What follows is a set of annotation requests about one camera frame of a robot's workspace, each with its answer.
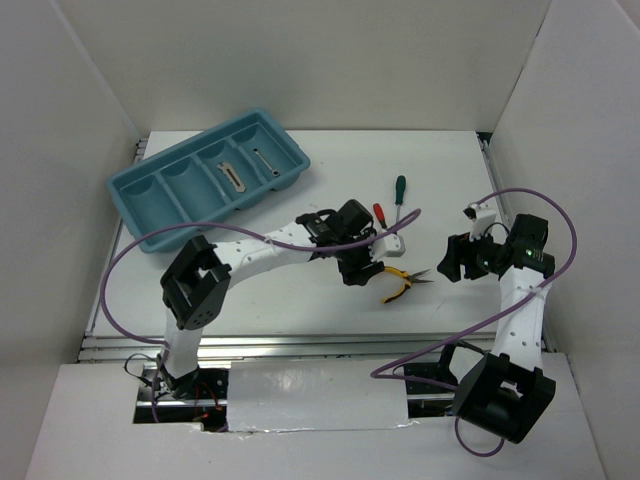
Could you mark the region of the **small silver ratchet wrench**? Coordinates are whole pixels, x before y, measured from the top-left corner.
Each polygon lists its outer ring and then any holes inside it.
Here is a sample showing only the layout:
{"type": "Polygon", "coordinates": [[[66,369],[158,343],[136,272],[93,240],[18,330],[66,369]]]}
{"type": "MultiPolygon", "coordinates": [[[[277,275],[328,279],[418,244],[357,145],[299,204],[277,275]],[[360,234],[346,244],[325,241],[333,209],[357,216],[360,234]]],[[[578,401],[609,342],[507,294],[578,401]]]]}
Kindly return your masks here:
{"type": "Polygon", "coordinates": [[[270,171],[270,173],[274,176],[274,177],[278,177],[280,175],[280,172],[277,168],[275,168],[267,159],[266,157],[261,153],[261,151],[257,148],[253,149],[253,153],[262,161],[262,163],[265,165],[265,167],[270,171]]]}

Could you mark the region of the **yellow black needle-nose pliers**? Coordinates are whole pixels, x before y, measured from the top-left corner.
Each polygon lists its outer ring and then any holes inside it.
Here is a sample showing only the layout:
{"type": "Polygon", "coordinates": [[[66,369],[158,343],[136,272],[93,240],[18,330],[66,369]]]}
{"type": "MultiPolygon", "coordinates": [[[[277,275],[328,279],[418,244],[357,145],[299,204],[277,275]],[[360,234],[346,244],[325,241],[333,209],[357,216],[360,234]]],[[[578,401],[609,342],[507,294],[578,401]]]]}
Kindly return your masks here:
{"type": "Polygon", "coordinates": [[[397,277],[398,279],[401,279],[402,286],[398,291],[396,291],[392,295],[382,298],[381,303],[383,305],[387,305],[389,303],[392,303],[398,300],[399,298],[404,296],[407,291],[411,290],[415,285],[432,283],[432,280],[426,278],[426,275],[428,275],[430,272],[431,272],[430,269],[425,269],[425,270],[420,270],[418,272],[409,273],[405,270],[401,270],[396,267],[386,266],[384,268],[384,273],[397,277]]]}

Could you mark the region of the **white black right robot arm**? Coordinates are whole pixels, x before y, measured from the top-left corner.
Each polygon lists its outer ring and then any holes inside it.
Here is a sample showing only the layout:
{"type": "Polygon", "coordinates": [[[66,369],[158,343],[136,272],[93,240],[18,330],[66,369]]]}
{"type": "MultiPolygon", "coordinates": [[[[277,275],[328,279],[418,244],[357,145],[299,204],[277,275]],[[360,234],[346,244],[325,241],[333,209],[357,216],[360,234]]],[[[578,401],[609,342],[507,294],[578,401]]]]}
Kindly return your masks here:
{"type": "Polygon", "coordinates": [[[448,239],[437,267],[452,282],[494,274],[499,280],[501,310],[492,350],[470,369],[458,357],[435,368],[438,385],[455,392],[452,413],[514,444],[520,443],[551,403],[556,383],[542,366],[544,307],[555,272],[546,253],[546,220],[519,214],[503,243],[491,229],[496,213],[481,205],[465,209],[470,232],[448,239]]]}

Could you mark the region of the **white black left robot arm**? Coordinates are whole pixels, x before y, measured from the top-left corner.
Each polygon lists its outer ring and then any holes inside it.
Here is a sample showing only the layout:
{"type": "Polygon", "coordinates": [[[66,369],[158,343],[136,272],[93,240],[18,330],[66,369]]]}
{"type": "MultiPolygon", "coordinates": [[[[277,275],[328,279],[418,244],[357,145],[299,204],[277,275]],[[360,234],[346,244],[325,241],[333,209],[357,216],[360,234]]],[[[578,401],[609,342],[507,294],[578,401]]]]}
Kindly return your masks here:
{"type": "Polygon", "coordinates": [[[203,330],[219,316],[228,290],[240,282],[279,267],[334,258],[345,285],[366,285],[384,270],[371,246],[331,252],[315,249],[369,239],[376,235],[373,222],[360,202],[349,200],[337,211],[303,214],[263,240],[211,243],[202,235],[189,240],[160,280],[167,343],[159,356],[163,389],[175,399],[187,398],[196,390],[203,330]]]}

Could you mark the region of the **green handled screwdriver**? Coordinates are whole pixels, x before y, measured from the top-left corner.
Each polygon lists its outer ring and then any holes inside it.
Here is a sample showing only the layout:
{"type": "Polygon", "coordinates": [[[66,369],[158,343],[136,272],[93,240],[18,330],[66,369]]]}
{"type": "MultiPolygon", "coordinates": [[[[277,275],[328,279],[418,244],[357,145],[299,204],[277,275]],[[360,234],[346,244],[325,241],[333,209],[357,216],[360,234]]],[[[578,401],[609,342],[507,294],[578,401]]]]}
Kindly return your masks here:
{"type": "Polygon", "coordinates": [[[399,175],[395,180],[395,208],[396,216],[395,222],[398,223],[401,218],[401,209],[404,204],[404,196],[406,192],[407,181],[404,175],[399,175]]]}

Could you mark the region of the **silver utility knife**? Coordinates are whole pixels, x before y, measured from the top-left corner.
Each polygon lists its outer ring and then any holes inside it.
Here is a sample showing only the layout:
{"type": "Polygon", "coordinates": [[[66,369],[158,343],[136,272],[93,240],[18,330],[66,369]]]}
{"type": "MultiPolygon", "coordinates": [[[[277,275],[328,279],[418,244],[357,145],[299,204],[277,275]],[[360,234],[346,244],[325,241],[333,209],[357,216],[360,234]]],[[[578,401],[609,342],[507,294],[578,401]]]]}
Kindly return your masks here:
{"type": "Polygon", "coordinates": [[[220,162],[217,168],[226,176],[226,178],[232,184],[234,190],[238,193],[244,193],[246,191],[246,185],[237,173],[235,168],[229,162],[220,162]]]}

